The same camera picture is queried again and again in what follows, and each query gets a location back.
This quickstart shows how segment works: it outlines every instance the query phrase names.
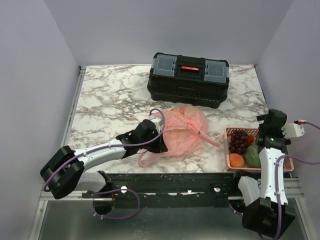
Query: green cantaloupe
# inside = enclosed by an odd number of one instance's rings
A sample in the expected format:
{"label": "green cantaloupe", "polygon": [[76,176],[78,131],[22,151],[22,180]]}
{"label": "green cantaloupe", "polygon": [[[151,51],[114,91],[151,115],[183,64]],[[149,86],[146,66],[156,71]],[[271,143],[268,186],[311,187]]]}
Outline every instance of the green cantaloupe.
{"label": "green cantaloupe", "polygon": [[258,146],[251,144],[244,153],[244,162],[250,167],[255,169],[261,168],[261,162],[258,154]]}

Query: gray wall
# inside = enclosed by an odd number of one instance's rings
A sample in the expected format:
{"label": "gray wall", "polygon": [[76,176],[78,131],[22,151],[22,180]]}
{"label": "gray wall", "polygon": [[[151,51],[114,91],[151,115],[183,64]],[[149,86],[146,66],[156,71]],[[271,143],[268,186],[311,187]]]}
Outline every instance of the gray wall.
{"label": "gray wall", "polygon": [[[295,0],[257,67],[267,105],[284,111],[288,120],[320,125],[320,1]],[[306,126],[307,135],[292,141],[289,152],[320,162],[320,131]],[[320,165],[295,162],[315,226],[320,226]]]}
{"label": "gray wall", "polygon": [[25,240],[79,68],[43,0],[1,0],[0,33],[0,239]]}
{"label": "gray wall", "polygon": [[79,65],[156,52],[256,64],[293,0],[45,0]]}

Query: red plastic bag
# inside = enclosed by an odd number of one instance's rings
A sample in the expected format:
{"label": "red plastic bag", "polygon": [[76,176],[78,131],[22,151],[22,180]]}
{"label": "red plastic bag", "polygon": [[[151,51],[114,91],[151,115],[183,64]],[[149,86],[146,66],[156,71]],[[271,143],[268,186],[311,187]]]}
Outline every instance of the red plastic bag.
{"label": "red plastic bag", "polygon": [[175,107],[170,111],[163,111],[165,117],[165,129],[163,141],[168,148],[167,152],[152,153],[145,163],[142,158],[145,153],[138,157],[138,164],[145,168],[159,158],[180,158],[193,153],[204,143],[210,143],[219,147],[218,142],[207,135],[209,122],[207,117],[194,106]]}

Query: toolbox lid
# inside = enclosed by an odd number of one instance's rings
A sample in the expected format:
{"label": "toolbox lid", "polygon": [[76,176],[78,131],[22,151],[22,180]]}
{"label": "toolbox lid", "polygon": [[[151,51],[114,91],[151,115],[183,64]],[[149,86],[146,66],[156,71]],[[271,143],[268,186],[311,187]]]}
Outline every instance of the toolbox lid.
{"label": "toolbox lid", "polygon": [[169,55],[157,55],[153,59],[151,68],[153,68],[153,74],[173,77],[175,75],[177,57]]}
{"label": "toolbox lid", "polygon": [[229,67],[223,61],[205,60],[204,81],[225,84],[229,77]]}

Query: cable connector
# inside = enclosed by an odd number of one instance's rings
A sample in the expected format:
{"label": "cable connector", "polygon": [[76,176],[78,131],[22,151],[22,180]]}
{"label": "cable connector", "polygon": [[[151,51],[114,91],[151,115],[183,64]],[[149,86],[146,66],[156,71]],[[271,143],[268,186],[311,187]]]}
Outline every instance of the cable connector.
{"label": "cable connector", "polygon": [[301,125],[301,124],[306,124],[306,120],[302,120],[302,119],[299,119],[298,121],[294,121],[294,123],[295,124],[299,124],[299,125]]}

